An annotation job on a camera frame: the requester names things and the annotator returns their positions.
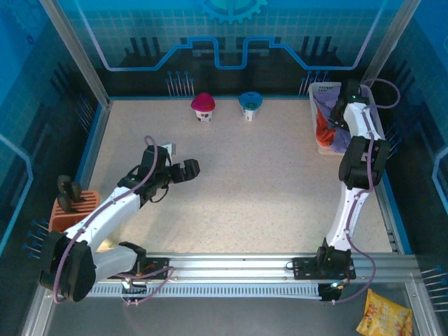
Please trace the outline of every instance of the snack bag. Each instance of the snack bag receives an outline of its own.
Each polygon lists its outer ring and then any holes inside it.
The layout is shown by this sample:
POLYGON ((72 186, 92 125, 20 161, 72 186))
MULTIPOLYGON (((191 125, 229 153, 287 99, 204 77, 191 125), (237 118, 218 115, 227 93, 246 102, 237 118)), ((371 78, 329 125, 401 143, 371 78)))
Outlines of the snack bag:
POLYGON ((412 336, 412 309, 402 307, 369 289, 364 318, 356 331, 365 336, 412 336))

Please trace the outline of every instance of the pink cap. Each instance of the pink cap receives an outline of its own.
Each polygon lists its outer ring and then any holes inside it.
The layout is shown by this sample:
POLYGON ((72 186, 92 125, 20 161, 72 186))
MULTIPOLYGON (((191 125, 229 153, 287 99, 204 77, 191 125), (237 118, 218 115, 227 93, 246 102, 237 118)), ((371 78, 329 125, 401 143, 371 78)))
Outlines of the pink cap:
POLYGON ((199 112, 210 112, 215 109, 215 101, 209 93, 203 92, 193 99, 191 108, 199 112))

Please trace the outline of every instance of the speckled tabletop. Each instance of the speckled tabletop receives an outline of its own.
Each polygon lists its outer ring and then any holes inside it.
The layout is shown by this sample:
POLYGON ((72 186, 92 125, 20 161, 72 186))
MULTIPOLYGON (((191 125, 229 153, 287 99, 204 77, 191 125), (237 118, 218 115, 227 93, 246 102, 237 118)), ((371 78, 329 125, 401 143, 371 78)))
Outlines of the speckled tabletop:
MULTIPOLYGON (((115 101, 90 189, 108 197, 140 163, 147 134, 175 143, 174 163, 195 158, 201 173, 145 205, 112 242, 150 252, 315 252, 329 231, 341 157, 318 154, 308 100, 265 99, 249 122, 237 99, 217 99, 210 124, 197 121, 190 100, 115 101)), ((391 251, 375 195, 353 241, 367 252, 391 251)))

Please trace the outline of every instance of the orange object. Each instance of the orange object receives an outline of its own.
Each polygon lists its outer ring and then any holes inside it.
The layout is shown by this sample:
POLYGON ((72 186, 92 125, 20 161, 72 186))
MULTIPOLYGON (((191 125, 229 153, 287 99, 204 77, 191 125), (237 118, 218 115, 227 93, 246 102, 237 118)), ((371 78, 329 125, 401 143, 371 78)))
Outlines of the orange object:
POLYGON ((89 216, 97 207, 99 207, 99 193, 91 190, 84 190, 81 193, 84 202, 72 203, 71 208, 77 210, 77 213, 65 213, 57 203, 53 204, 53 210, 50 217, 50 231, 63 233, 71 226, 81 222, 89 216))
POLYGON ((316 125, 316 139, 321 146, 329 146, 335 138, 336 130, 328 128, 328 121, 322 115, 319 107, 317 108, 317 125, 316 125))

